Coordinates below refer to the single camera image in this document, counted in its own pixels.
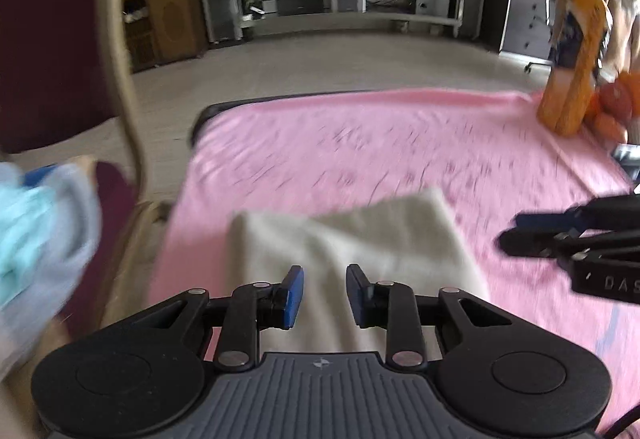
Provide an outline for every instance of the orange toy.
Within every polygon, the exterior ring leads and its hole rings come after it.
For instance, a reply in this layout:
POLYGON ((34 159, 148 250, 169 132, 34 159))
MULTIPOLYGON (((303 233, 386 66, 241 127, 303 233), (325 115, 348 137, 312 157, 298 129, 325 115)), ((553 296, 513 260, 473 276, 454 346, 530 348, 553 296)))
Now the orange toy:
POLYGON ((640 145, 640 74, 620 73, 593 93, 584 120, 606 140, 640 145))
POLYGON ((593 70, 613 19, 604 0, 568 0, 561 23, 538 120, 560 136, 573 136, 593 94, 593 70))
POLYGON ((619 89, 627 91, 631 101, 631 119, 626 124, 629 143, 640 145, 640 74, 622 72, 615 83, 619 83, 619 89))
POLYGON ((616 143, 627 143, 626 124, 632 115, 631 97, 625 86, 614 82, 591 95, 584 121, 594 134, 616 143))

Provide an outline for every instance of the maroon cushion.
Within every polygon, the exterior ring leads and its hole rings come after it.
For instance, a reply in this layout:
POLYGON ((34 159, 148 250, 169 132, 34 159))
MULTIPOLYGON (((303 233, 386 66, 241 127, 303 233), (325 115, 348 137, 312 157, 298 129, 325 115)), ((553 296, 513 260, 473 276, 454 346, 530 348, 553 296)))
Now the maroon cushion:
POLYGON ((95 169, 98 197, 102 208, 102 235, 93 260, 87 265, 82 280, 60 314, 73 339, 96 330, 102 308, 111 291, 119 264, 113 254, 136 206, 133 187, 111 163, 98 162, 95 169))
POLYGON ((0 0, 0 147, 51 145, 114 115, 96 0, 0 0))

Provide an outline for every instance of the wooden cabinet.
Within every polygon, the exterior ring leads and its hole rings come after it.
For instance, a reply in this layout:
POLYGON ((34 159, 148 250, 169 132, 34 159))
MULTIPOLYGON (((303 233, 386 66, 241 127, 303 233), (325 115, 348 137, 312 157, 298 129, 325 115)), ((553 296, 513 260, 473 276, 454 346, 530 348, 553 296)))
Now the wooden cabinet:
POLYGON ((125 24, 133 70, 197 56, 209 47, 201 0, 123 0, 148 17, 125 24))
POLYGON ((207 48, 200 0, 145 0, 165 62, 196 56, 207 48))

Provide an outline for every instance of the wooden chair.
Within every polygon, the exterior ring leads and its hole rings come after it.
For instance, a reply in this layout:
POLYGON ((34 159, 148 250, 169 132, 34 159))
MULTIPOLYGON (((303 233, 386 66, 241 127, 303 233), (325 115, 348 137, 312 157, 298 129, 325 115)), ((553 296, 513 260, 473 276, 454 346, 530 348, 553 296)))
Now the wooden chair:
POLYGON ((166 214, 143 200, 145 156, 120 0, 0 0, 0 148, 42 148, 110 118, 118 119, 134 178, 97 163, 102 237, 62 311, 72 338, 126 316, 122 293, 137 250, 166 214))

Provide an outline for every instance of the light blue cloth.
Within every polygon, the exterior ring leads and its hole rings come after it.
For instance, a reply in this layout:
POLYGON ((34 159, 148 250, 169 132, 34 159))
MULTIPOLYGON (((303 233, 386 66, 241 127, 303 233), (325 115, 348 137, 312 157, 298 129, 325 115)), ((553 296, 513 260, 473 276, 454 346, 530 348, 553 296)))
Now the light blue cloth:
POLYGON ((30 271, 31 278, 23 278, 28 279, 28 285, 4 307, 0 305, 0 381, 29 357, 47 323, 72 295, 102 231, 100 200, 75 164, 51 166, 24 176, 16 165, 0 162, 0 185, 15 189, 28 182, 50 193, 55 210, 49 239, 30 271))
POLYGON ((0 184, 0 308, 31 283, 55 215, 52 189, 0 184))

